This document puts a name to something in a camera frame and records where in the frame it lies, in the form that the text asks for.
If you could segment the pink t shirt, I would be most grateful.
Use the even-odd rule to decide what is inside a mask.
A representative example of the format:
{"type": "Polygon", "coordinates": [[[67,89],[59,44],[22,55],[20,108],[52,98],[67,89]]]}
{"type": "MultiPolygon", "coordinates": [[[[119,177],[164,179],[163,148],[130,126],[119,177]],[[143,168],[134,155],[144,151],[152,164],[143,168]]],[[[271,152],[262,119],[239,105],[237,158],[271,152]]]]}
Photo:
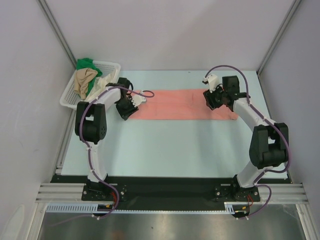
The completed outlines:
{"type": "Polygon", "coordinates": [[[228,107],[211,110],[203,89],[154,90],[155,96],[138,106],[132,120],[237,120],[228,107]]]}

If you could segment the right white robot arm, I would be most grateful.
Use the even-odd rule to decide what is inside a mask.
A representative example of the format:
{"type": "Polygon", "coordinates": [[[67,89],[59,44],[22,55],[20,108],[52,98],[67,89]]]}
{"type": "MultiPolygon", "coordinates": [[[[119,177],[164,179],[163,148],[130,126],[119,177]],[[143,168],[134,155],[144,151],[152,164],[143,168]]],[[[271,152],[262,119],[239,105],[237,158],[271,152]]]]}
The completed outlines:
{"type": "Polygon", "coordinates": [[[204,77],[208,90],[203,93],[206,105],[215,110],[222,106],[236,113],[252,131],[249,145],[249,162],[236,174],[228,195],[242,201],[249,193],[257,191],[258,181],[268,172],[289,161],[289,129],[265,117],[250,101],[246,92],[240,91],[236,75],[218,78],[214,74],[204,77]]]}

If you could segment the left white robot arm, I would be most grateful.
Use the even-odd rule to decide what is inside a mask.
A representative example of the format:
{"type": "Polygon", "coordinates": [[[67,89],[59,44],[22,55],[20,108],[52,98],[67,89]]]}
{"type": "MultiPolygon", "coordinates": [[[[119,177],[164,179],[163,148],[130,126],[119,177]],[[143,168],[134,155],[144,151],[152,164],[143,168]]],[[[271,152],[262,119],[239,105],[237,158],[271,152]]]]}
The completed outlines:
{"type": "Polygon", "coordinates": [[[83,199],[94,195],[100,200],[115,194],[116,189],[106,182],[108,173],[103,161],[99,160],[99,143],[107,134],[107,110],[115,105],[123,120],[127,120],[139,110],[139,103],[132,95],[133,84],[125,77],[117,83],[107,83],[96,97],[89,101],[80,101],[76,106],[75,134],[86,146],[89,173],[83,189],[83,199]]]}

